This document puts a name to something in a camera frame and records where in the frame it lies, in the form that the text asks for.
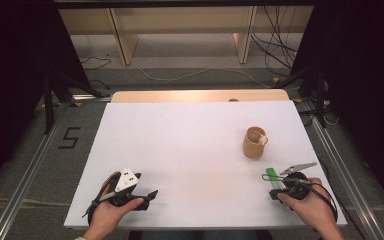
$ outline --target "green object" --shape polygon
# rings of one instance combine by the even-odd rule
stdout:
[[[282,185],[279,181],[279,178],[278,178],[274,168],[267,168],[266,173],[267,173],[267,175],[268,175],[268,177],[269,177],[269,179],[273,185],[273,188],[274,189],[282,189]]]

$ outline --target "wooden cup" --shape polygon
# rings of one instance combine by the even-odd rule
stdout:
[[[249,158],[260,158],[263,155],[264,146],[267,142],[266,132],[262,128],[248,128],[243,142],[245,156]]]

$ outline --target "person's left hand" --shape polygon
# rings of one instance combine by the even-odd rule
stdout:
[[[107,186],[102,195],[107,194],[108,189],[109,186]],[[137,208],[142,204],[142,202],[143,198],[136,198],[122,207],[113,206],[108,201],[102,202],[95,209],[92,222],[90,223],[90,226],[83,238],[86,240],[104,239],[108,234],[117,228],[118,223],[124,215]]]

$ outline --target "white tabletop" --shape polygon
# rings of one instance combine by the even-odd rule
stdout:
[[[269,139],[259,160],[242,151],[246,130]],[[271,200],[261,174],[318,162],[292,101],[107,104],[64,226],[82,218],[102,183],[129,167],[142,173],[134,195],[159,190],[147,211],[120,222],[125,229],[270,229],[300,226],[299,217]],[[331,192],[320,164],[302,171]],[[339,210],[339,225],[346,220]]]

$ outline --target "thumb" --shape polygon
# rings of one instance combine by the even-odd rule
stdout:
[[[128,202],[126,205],[120,208],[121,213],[123,216],[130,212],[133,211],[135,208],[139,207],[143,203],[143,198],[136,198]]]
[[[287,204],[289,207],[292,207],[292,205],[297,202],[298,200],[296,200],[295,198],[292,198],[290,197],[289,195],[287,194],[284,194],[284,193],[279,193],[277,194],[277,198],[279,198],[280,201],[284,202],[285,204]]]

